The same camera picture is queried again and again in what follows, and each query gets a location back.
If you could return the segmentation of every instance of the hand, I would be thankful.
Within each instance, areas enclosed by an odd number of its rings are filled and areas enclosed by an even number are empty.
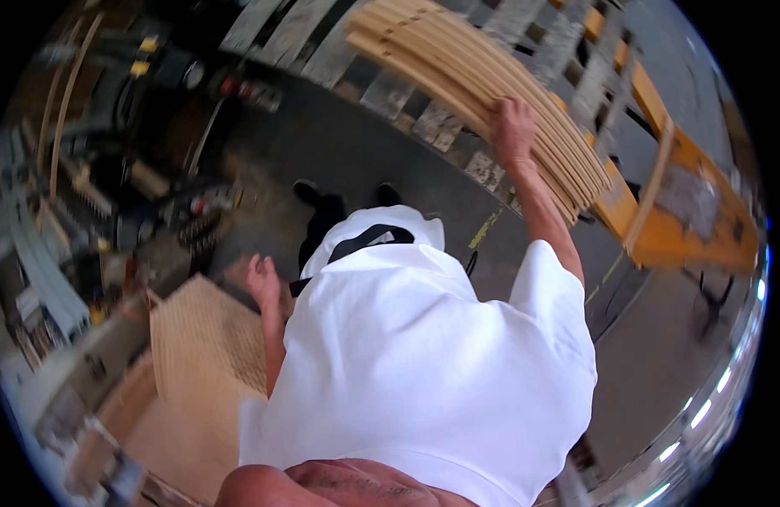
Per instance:
[[[260,254],[252,257],[249,272],[246,274],[246,285],[261,311],[267,308],[280,310],[280,278],[271,257],[263,260],[260,259]]]
[[[495,147],[497,162],[511,173],[536,170],[531,148],[537,135],[539,115],[520,98],[504,96],[497,103]]]

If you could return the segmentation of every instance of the ceiling light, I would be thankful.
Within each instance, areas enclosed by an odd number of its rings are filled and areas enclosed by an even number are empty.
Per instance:
[[[674,452],[677,450],[677,447],[679,446],[679,444],[680,444],[679,442],[675,442],[675,443],[669,445],[668,449],[663,451],[663,453],[660,455],[660,462],[662,463],[663,461],[666,461],[667,459],[669,459],[669,456],[674,454]]]
[[[666,491],[670,485],[671,485],[670,482],[667,482],[665,486],[660,488],[658,491],[653,492],[646,500],[640,502],[635,507],[644,507],[645,505],[648,505],[649,502],[651,502],[652,500],[654,500],[658,496],[662,495],[663,492]]]
[[[718,393],[722,392],[722,390],[728,384],[728,380],[730,380],[730,367],[728,367],[728,369],[725,370],[725,374],[722,375],[721,379],[719,379],[719,384],[717,384],[717,392]]]
[[[702,408],[699,409],[699,412],[696,413],[694,419],[691,420],[691,429],[697,427],[697,424],[699,424],[699,422],[702,421],[702,419],[705,417],[705,415],[708,413],[710,409],[711,409],[711,400],[708,400],[705,402],[704,405],[702,405]]]

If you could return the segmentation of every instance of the black pants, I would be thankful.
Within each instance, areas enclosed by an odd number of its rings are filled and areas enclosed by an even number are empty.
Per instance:
[[[323,244],[325,234],[336,224],[345,219],[344,202],[339,196],[323,196],[319,200],[314,216],[308,221],[308,233],[300,245],[300,273],[308,259],[314,255],[319,245]]]

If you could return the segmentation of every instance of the yellow floor marking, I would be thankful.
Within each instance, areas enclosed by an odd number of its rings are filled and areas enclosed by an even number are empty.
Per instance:
[[[590,299],[592,299],[592,297],[595,294],[598,294],[598,289],[601,289],[601,286],[604,285],[606,280],[612,275],[612,272],[615,270],[615,267],[618,266],[618,263],[621,262],[622,258],[623,258],[623,252],[618,254],[618,258],[615,259],[615,262],[613,262],[612,265],[609,267],[609,270],[606,272],[606,275],[604,275],[604,279],[601,280],[601,283],[598,286],[596,286],[595,290],[593,292],[591,292],[589,296],[587,296],[587,300],[584,301],[585,307],[587,306],[587,303],[590,302]]]
[[[615,270],[615,266],[618,265],[619,262],[621,262],[621,258],[623,257],[623,250],[621,250],[621,253],[618,254],[618,258],[615,259],[615,262],[612,264],[612,267],[609,268],[609,270],[606,272],[606,275],[604,275],[604,279],[601,280],[601,283],[604,283],[606,279],[609,278],[609,275],[612,274],[612,272]]]
[[[601,286],[596,286],[595,290],[594,290],[593,292],[591,292],[589,296],[587,296],[587,301],[584,301],[584,305],[585,305],[585,307],[587,306],[587,303],[589,303],[589,302],[590,302],[590,299],[592,299],[592,297],[593,297],[595,294],[597,294],[597,293],[598,293],[598,289],[601,289]]]
[[[489,229],[494,225],[494,223],[497,221],[497,218],[499,218],[499,216],[502,214],[502,206],[500,206],[497,211],[491,213],[491,216],[488,218],[488,220],[486,220],[486,223],[483,224],[480,230],[477,231],[477,234],[474,235],[474,239],[472,239],[472,242],[468,244],[468,247],[477,248],[477,245],[479,245],[482,240],[486,238],[486,234],[489,232]]]

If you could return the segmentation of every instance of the black strap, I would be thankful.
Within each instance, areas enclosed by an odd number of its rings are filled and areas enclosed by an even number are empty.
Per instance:
[[[412,235],[412,233],[403,227],[376,224],[375,226],[371,226],[363,233],[359,234],[356,238],[340,241],[339,244],[337,244],[334,248],[334,251],[331,253],[331,257],[328,259],[328,264],[339,260],[342,257],[349,256],[355,251],[359,251],[365,247],[373,246],[370,245],[373,241],[381,238],[388,232],[392,233],[393,238],[395,239],[380,244],[412,243],[415,241],[415,237]],[[296,298],[299,296],[302,290],[305,289],[305,286],[308,285],[309,281],[311,281],[310,278],[304,278],[302,280],[292,281],[289,283],[288,290],[291,292],[292,297]]]

